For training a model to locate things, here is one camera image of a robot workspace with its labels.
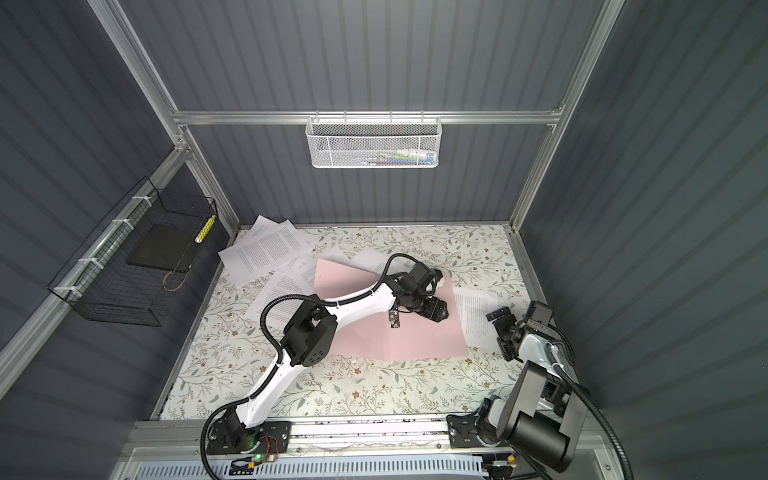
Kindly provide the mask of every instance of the black cylinder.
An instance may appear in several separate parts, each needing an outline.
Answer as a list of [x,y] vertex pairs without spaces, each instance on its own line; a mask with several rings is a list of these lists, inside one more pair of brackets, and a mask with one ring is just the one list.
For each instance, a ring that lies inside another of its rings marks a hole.
[[541,413],[536,412],[533,418],[521,413],[509,443],[546,466],[555,468],[568,446],[568,439],[559,429],[559,423]]

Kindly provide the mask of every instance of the black wire basket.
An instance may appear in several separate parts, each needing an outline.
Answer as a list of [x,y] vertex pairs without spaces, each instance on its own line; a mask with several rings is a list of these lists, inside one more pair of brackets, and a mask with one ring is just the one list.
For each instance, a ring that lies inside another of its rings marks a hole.
[[88,320],[161,326],[216,220],[211,198],[153,189],[48,289]]

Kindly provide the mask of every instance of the table surface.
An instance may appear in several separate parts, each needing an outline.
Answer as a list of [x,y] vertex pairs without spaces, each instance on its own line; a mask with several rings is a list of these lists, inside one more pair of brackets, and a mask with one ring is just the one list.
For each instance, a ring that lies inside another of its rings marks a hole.
[[[348,257],[365,247],[387,255],[408,253],[450,272],[456,286],[496,293],[518,318],[530,302],[501,225],[305,231],[317,239],[314,255],[334,246]],[[225,402],[245,396],[261,377],[275,352],[258,322],[244,314],[268,278],[237,288],[224,269],[161,419],[205,418]],[[521,363],[506,362],[497,352],[468,350],[467,357],[401,362],[328,355],[298,377],[270,416],[467,412],[486,396],[508,394]]]

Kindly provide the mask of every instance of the pink folder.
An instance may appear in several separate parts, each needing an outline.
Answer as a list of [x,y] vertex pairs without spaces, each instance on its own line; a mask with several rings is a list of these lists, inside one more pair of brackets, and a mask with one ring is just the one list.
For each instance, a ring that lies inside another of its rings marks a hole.
[[[378,278],[374,273],[319,259],[315,293],[320,298],[344,296],[373,285]],[[447,319],[436,323],[416,313],[400,313],[400,327],[393,329],[386,312],[375,313],[337,331],[329,353],[384,361],[467,356],[451,278],[444,278],[435,295],[448,304]]]

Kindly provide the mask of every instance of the yellow marker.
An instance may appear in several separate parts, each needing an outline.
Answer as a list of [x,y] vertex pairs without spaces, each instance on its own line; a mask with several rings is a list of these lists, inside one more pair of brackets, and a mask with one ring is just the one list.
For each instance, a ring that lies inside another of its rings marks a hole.
[[205,223],[205,226],[202,230],[197,234],[197,237],[195,237],[194,241],[195,243],[203,243],[203,239],[206,235],[208,235],[208,232],[210,232],[210,228],[214,225],[214,222],[216,221],[216,215],[211,216],[211,218],[208,219],[208,221]]

